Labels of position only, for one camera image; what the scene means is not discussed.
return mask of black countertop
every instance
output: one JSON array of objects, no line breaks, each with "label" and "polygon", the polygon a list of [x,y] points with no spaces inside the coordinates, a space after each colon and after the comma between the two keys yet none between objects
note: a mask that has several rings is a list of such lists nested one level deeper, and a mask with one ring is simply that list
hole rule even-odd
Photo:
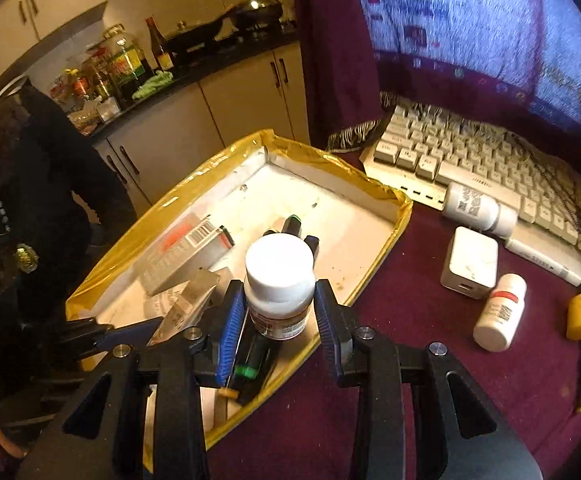
[{"label": "black countertop", "polygon": [[266,38],[247,40],[243,43],[236,43],[230,46],[220,46],[215,53],[208,54],[196,60],[185,75],[176,77],[170,85],[133,103],[113,120],[98,126],[88,138],[93,144],[100,142],[127,121],[131,121],[133,117],[141,114],[144,110],[147,110],[158,102],[163,101],[176,91],[197,83],[201,79],[220,70],[224,70],[244,59],[257,56],[258,54],[268,52],[280,46],[295,43],[296,41],[299,41],[299,36],[297,31],[292,29],[278,34],[271,34]]}]

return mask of yellow tray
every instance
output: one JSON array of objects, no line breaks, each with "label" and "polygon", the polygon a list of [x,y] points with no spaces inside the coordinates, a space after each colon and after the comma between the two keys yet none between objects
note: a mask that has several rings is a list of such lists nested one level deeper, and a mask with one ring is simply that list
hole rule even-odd
[{"label": "yellow tray", "polygon": [[[199,218],[210,214],[215,225],[227,227],[235,247],[211,270],[228,266],[238,279],[244,278],[250,244],[269,228],[279,230],[289,215],[298,215],[302,235],[320,238],[315,275],[328,278],[337,300],[351,305],[400,237],[411,210],[411,200],[400,190],[367,177],[337,156],[263,130],[207,160],[147,211],[69,298],[66,314],[68,319],[97,316],[115,326],[142,320],[146,295],[134,279],[132,264],[171,224],[191,212]],[[304,332],[284,343],[260,394],[244,407],[230,401],[224,413],[216,413],[214,390],[202,392],[206,448],[275,393],[318,343],[311,314]],[[151,420],[147,428],[152,430]],[[149,469],[151,442],[152,434],[144,445]]]}]

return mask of keyboard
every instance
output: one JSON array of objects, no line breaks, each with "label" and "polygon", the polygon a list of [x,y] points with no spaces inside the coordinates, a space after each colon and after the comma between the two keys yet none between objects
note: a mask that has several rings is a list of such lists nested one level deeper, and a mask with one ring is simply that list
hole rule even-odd
[{"label": "keyboard", "polygon": [[548,240],[557,262],[581,269],[581,175],[501,126],[400,98],[360,159],[368,176],[438,210],[450,182],[483,192],[518,213],[525,243],[545,253]]}]

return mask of white marker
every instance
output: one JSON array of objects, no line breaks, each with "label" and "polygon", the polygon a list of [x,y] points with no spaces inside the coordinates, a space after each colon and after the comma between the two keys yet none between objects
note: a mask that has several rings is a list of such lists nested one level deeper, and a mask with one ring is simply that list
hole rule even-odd
[{"label": "white marker", "polygon": [[565,279],[571,285],[578,286],[581,283],[581,277],[577,276],[568,267],[564,267],[562,264],[555,262],[552,258],[540,253],[538,250],[528,247],[526,244],[509,238],[506,241],[505,247],[511,253],[518,254],[525,260],[533,262],[539,267],[543,267],[545,270]]}]

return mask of table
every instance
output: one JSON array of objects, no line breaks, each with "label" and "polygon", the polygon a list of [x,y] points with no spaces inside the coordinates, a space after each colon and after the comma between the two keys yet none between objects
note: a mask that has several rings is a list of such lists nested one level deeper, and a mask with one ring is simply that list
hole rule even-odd
[{"label": "table", "polygon": [[[573,414],[579,347],[564,336],[575,289],[500,245],[497,275],[515,272],[526,279],[526,310],[508,351],[484,351],[472,339],[484,302],[439,283],[456,226],[439,211],[415,203],[410,224],[353,308],[362,323],[396,342],[421,348],[444,342],[548,479],[581,440],[581,414]],[[271,399],[208,452],[212,478],[347,479],[356,402],[355,389],[334,386],[317,349]],[[406,413],[407,477],[414,479],[409,406]]]}]

